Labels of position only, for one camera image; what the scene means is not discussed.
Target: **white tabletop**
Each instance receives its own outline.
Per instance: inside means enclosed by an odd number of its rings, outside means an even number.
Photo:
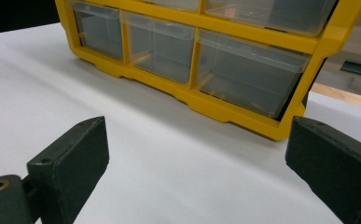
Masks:
[[[76,223],[340,223],[272,142],[74,56],[60,24],[0,34],[0,175],[105,116],[110,164]],[[361,141],[361,106],[311,93],[306,117]]]

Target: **transparent bin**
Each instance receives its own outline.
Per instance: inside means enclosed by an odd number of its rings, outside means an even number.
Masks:
[[[80,1],[74,1],[72,8],[76,15],[81,45],[121,60],[119,10]]]
[[[336,0],[206,0],[208,15],[301,35],[318,35]]]
[[[131,62],[148,72],[187,84],[195,27],[123,12]]]
[[[143,0],[164,7],[171,7],[179,10],[196,11],[198,10],[199,0]]]
[[[310,56],[200,30],[197,87],[277,119]]]

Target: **yellow frame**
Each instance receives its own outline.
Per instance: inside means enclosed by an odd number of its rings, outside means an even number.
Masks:
[[[116,7],[119,9],[145,14],[168,21],[176,21],[193,25],[198,33],[199,28],[218,31],[228,35],[259,42],[267,45],[293,49],[311,54],[312,57],[297,85],[290,103],[280,121],[267,118],[258,113],[241,108],[213,96],[198,91],[195,87],[196,66],[199,53],[199,43],[194,38],[190,82],[188,85],[178,84],[169,79],[135,68],[129,60],[128,38],[126,25],[121,24],[123,42],[123,61],[117,61],[93,49],[80,45],[73,9],[66,0],[55,0],[62,27],[64,28],[70,50],[79,58],[90,63],[114,77],[136,79],[161,91],[170,93],[180,101],[185,102],[192,110],[202,113],[221,122],[233,122],[253,132],[260,133],[274,140],[286,139],[289,136],[291,122],[294,116],[302,116],[305,106],[302,103],[308,93],[315,76],[324,59],[342,48],[354,24],[361,14],[361,0],[339,0],[336,8],[319,36],[303,36],[274,30],[259,28],[238,22],[210,17],[204,14],[202,6],[205,0],[200,0],[197,12],[175,10],[160,7],[141,0],[88,0],[86,2]]]

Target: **yellow vertical divider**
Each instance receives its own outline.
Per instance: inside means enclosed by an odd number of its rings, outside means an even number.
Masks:
[[[122,11],[129,11],[195,27],[189,83],[187,85],[177,83],[133,66],[129,53],[131,47],[131,43],[129,43],[130,33],[127,30],[127,24],[124,22],[120,25],[123,60],[118,61],[97,50],[81,46],[71,1],[55,0],[69,48],[76,56],[94,63],[100,70],[114,77],[136,79],[158,90],[165,91],[185,102],[192,110],[212,119],[236,123],[245,129],[274,140],[286,139],[289,136],[292,118],[302,116],[305,112],[306,108],[302,101],[307,95],[322,62],[326,57],[340,51],[361,14],[361,0],[338,0],[320,35],[306,36],[209,16],[204,11],[207,0],[200,0],[196,11],[162,7],[142,0],[85,0],[85,2],[117,8],[120,10],[120,17],[122,17]],[[297,86],[289,96],[288,104],[286,104],[282,116],[278,119],[271,119],[198,90],[196,82],[201,51],[198,36],[201,29],[219,32],[265,46],[276,46],[311,55]]]

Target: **white surface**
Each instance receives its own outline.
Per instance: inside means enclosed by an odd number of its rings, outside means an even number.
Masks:
[[[361,107],[311,93],[307,117],[361,140]],[[340,223],[285,165],[286,141],[219,123],[75,57],[61,25],[0,34],[0,175],[83,119],[111,161],[76,223]]]

